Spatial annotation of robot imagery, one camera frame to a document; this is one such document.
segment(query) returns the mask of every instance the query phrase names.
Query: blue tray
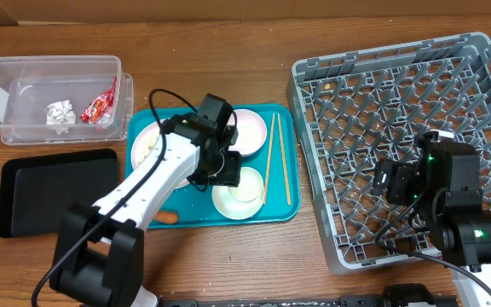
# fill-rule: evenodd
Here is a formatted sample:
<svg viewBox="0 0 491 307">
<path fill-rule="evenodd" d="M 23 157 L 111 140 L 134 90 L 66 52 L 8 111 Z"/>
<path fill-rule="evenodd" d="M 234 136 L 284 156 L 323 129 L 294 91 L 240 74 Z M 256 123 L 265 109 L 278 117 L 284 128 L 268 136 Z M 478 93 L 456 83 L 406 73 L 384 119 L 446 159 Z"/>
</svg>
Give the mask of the blue tray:
<svg viewBox="0 0 491 307">
<path fill-rule="evenodd" d="M 270 181 L 266 205 L 253 217 L 241 221 L 225 218 L 213 205 L 211 189 L 204 193 L 188 185 L 176 189 L 164 203 L 161 210 L 174 211 L 179 214 L 179 222 L 167 225 L 151 222 L 149 229 L 172 229 L 202 226 L 239 225 L 245 223 L 284 222 L 293 218 L 300 206 L 300 193 L 298 188 L 297 152 L 295 149 L 295 134 L 292 117 L 289 111 L 278 104 L 243 105 L 234 106 L 236 109 L 244 108 L 258 113 L 264 120 L 270 137 L 272 114 L 275 114 L 274 140 L 272 144 L 272 161 L 270 166 Z M 189 108 L 161 108 L 157 110 L 160 118 L 168 119 L 174 114 L 190 112 Z M 287 173 L 289 189 L 291 192 L 291 205 L 287 204 L 286 183 L 283 176 L 283 162 L 281 158 L 280 133 L 278 131 L 278 115 L 281 117 L 281 129 L 286 148 Z M 128 141 L 126 146 L 126 176 L 132 172 L 130 150 L 137 135 L 154 121 L 151 110 L 142 110 L 130 120 L 128 127 Z M 249 166 L 257 170 L 266 180 L 266 164 L 269 155 L 269 137 L 263 147 L 252 156 L 242 159 L 242 166 Z"/>
</svg>

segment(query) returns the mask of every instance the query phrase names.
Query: chopstick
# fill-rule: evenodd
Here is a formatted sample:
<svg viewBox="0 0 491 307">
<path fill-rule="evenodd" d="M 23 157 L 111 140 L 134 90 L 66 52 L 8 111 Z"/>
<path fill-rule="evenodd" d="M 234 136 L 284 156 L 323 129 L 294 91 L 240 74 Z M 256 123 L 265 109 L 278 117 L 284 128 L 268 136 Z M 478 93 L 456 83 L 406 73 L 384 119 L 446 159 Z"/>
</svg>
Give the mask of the chopstick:
<svg viewBox="0 0 491 307">
<path fill-rule="evenodd" d="M 278 113 L 278 126 L 280 127 L 281 158 L 283 160 L 283 176 L 286 179 L 287 204 L 290 206 L 291 195 L 289 194 L 289 179 L 287 178 L 286 148 L 283 142 L 283 133 L 281 133 L 281 119 L 279 113 Z"/>
<path fill-rule="evenodd" d="M 266 164 L 266 180 L 264 181 L 264 201 L 263 205 L 266 205 L 266 198 L 269 194 L 269 175 L 270 175 L 270 160 L 272 158 L 272 139 L 274 137 L 274 115 L 272 114 L 272 127 L 270 128 L 270 143 L 269 143 L 269 162 Z"/>
</svg>

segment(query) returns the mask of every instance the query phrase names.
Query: white crumpled tissue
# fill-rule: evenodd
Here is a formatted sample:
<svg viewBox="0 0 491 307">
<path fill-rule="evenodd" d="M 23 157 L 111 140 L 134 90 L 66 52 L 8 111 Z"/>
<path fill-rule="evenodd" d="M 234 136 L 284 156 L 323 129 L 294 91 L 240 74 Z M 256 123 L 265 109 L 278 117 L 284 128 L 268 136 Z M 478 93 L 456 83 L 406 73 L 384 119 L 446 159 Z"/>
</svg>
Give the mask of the white crumpled tissue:
<svg viewBox="0 0 491 307">
<path fill-rule="evenodd" d="M 75 124 L 77 116 L 72 111 L 72 104 L 69 101 L 57 101 L 47 106 L 47 125 Z M 67 133 L 67 128 L 54 128 L 56 133 Z"/>
</svg>

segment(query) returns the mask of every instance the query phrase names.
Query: gray dish rack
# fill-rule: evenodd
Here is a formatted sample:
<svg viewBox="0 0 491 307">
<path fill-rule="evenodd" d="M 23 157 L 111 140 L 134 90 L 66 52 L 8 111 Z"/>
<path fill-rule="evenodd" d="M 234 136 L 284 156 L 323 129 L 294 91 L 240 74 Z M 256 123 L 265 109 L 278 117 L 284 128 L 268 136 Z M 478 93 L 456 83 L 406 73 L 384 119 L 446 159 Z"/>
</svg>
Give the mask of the gray dish rack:
<svg viewBox="0 0 491 307">
<path fill-rule="evenodd" d="M 402 207 L 370 194 L 381 158 L 414 162 L 413 137 L 448 130 L 481 156 L 484 207 L 491 210 L 491 41 L 483 33 L 402 43 L 297 61 L 287 86 L 308 164 L 327 265 L 335 274 L 407 256 L 374 245 Z M 414 223 L 420 225 L 416 217 Z M 437 255 L 405 222 L 385 243 Z"/>
</svg>

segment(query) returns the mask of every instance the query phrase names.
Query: wooden table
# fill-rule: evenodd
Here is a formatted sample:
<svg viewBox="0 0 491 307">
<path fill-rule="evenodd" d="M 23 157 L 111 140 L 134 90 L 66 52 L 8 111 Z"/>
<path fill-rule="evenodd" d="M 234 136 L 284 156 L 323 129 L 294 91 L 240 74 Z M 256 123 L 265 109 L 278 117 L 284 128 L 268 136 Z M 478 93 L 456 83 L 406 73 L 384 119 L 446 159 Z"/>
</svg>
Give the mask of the wooden table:
<svg viewBox="0 0 491 307">
<path fill-rule="evenodd" d="M 135 110 L 147 108 L 154 87 L 194 103 L 205 93 L 231 103 L 276 101 L 287 106 L 294 61 L 317 55 L 482 31 L 491 16 L 344 18 L 266 22 L 183 22 L 95 26 L 0 27 L 0 56 L 116 55 L 135 83 Z M 157 97 L 158 107 L 181 106 Z M 10 147 L 8 159 L 89 148 L 112 148 L 124 174 L 125 143 Z M 326 266 L 300 153 L 302 204 L 289 223 L 149 231 L 144 285 L 164 298 L 336 298 L 381 293 L 393 283 L 421 282 L 455 294 L 447 269 L 426 262 L 336 276 Z M 55 235 L 0 239 L 0 306 L 27 306 L 49 268 Z M 77 306 L 45 287 L 42 306 Z"/>
</svg>

